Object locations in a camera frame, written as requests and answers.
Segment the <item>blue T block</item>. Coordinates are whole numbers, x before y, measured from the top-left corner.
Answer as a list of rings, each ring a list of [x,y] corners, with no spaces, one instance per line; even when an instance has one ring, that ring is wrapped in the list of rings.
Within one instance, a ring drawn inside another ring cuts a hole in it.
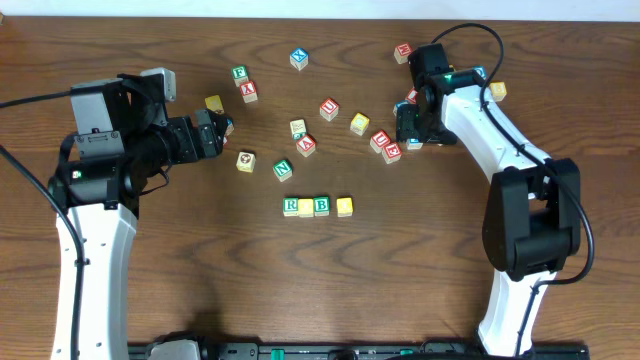
[[[406,141],[406,148],[408,150],[418,150],[418,149],[421,149],[422,146],[423,146],[423,143],[415,138],[408,139]]]

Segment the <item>green R block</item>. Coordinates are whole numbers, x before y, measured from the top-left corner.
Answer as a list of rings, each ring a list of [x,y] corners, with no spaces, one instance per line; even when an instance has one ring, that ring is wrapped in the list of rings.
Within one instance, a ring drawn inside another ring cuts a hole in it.
[[[298,198],[287,197],[282,201],[282,210],[285,217],[297,217],[299,215]]]

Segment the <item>green B block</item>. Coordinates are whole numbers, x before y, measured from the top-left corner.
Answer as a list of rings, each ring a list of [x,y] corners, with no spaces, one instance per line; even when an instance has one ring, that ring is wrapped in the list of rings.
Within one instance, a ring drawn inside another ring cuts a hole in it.
[[[314,215],[316,217],[328,216],[330,214],[330,198],[328,196],[315,197],[313,199]]]

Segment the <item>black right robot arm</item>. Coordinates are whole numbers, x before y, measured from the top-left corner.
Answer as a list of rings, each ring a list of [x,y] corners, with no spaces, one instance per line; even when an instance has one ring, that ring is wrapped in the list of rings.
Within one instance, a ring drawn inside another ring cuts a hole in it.
[[[406,61],[425,102],[397,109],[396,138],[462,143],[485,174],[482,242],[494,275],[477,336],[488,355],[525,355],[544,293],[580,247],[577,165],[533,145],[500,109],[486,74],[454,70],[442,45],[419,47]]]

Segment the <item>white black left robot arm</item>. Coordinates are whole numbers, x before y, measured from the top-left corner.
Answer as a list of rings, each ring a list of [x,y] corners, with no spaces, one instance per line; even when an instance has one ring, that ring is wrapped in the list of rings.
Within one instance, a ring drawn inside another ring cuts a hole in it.
[[[62,142],[48,191],[58,205],[61,270],[54,359],[126,359],[128,267],[150,178],[215,158],[229,117],[169,117],[166,68],[72,86],[76,132]]]

